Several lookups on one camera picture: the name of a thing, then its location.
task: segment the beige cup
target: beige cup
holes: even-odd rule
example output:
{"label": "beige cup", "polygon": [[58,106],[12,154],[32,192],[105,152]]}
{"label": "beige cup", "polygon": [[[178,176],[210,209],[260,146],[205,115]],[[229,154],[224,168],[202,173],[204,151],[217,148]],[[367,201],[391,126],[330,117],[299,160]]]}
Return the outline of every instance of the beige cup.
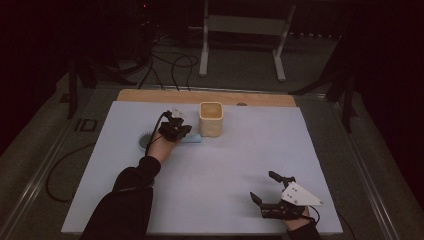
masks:
{"label": "beige cup", "polygon": [[219,137],[222,134],[224,108],[221,103],[200,103],[199,117],[200,135],[202,137]]}

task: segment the floor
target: floor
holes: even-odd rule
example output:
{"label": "floor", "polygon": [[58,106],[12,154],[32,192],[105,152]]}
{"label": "floor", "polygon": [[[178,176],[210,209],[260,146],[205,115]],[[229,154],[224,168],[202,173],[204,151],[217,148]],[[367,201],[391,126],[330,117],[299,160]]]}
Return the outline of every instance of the floor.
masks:
{"label": "floor", "polygon": [[[289,37],[282,61],[287,81],[280,83],[272,62],[272,45],[246,46],[211,43],[206,78],[197,75],[198,64],[174,67],[181,53],[200,58],[196,39],[182,44],[163,38],[153,49],[153,67],[128,76],[137,82],[131,88],[158,89],[158,79],[166,90],[257,91],[285,94],[315,81],[337,42],[320,38]],[[178,65],[191,65],[195,58],[181,58]],[[0,238],[77,239],[60,232],[72,194],[89,160],[110,104],[123,86],[99,76],[95,89],[79,88],[79,108],[67,120],[68,105],[59,103],[67,92],[67,76],[58,82],[57,92],[22,130],[0,161]],[[355,93],[352,134],[340,124],[340,108],[327,103],[323,86],[304,96],[296,96],[316,149],[321,168],[339,211],[344,233],[324,239],[422,239],[424,214],[403,181],[381,135],[374,126],[360,94]],[[76,130],[78,119],[95,119],[92,132]],[[53,200],[50,195],[63,200]],[[149,236],[149,239],[288,239],[282,236]]]}

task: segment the white tabletop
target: white tabletop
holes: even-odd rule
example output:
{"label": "white tabletop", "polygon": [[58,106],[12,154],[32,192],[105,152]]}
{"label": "white tabletop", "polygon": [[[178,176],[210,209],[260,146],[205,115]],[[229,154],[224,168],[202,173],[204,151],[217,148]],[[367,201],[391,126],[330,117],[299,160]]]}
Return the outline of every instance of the white tabletop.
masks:
{"label": "white tabletop", "polygon": [[[198,132],[198,104],[114,102],[66,217],[62,232],[81,233],[118,174],[144,155],[137,140],[173,107]],[[325,206],[320,233],[342,232],[302,113],[296,107],[224,105],[223,134],[177,146],[154,185],[148,234],[280,234],[279,220],[262,219],[250,192],[277,203],[284,186],[268,171],[294,176]]]}

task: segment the metal frame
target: metal frame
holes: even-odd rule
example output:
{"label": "metal frame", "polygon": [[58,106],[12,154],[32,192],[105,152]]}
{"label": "metal frame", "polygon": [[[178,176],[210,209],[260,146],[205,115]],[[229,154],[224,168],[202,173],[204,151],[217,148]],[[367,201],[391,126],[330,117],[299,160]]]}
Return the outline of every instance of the metal frame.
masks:
{"label": "metal frame", "polygon": [[370,201],[371,207],[374,210],[374,214],[380,225],[381,231],[383,232],[384,238],[386,240],[401,239],[393,223],[393,219],[390,217],[389,211],[383,201],[383,197],[379,193],[377,186],[374,184],[374,180],[358,149],[355,139],[346,131],[343,122],[340,121],[340,113],[342,112],[340,105],[337,102],[329,104],[335,122],[339,130],[343,133],[344,140],[349,147],[350,153],[352,154],[352,163],[357,173],[359,174],[359,180],[361,181],[368,200]]}
{"label": "metal frame", "polygon": [[280,36],[280,43],[272,52],[275,70],[279,82],[286,80],[283,64],[281,61],[281,52],[289,33],[290,24],[296,9],[295,5],[290,7],[287,17],[283,20],[263,19],[263,18],[245,18],[209,15],[209,0],[205,0],[204,18],[203,18],[203,47],[200,58],[199,75],[207,76],[208,58],[209,58],[209,31],[233,32],[233,33],[253,33]]}

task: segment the wooden edge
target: wooden edge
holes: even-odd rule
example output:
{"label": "wooden edge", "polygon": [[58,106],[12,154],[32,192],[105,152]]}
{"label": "wooden edge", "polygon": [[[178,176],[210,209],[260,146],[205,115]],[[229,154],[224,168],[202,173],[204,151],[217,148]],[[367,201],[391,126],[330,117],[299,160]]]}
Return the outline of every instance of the wooden edge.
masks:
{"label": "wooden edge", "polygon": [[220,102],[224,105],[296,107],[296,102],[290,95],[212,91],[123,89],[120,91],[117,101],[197,104]]}

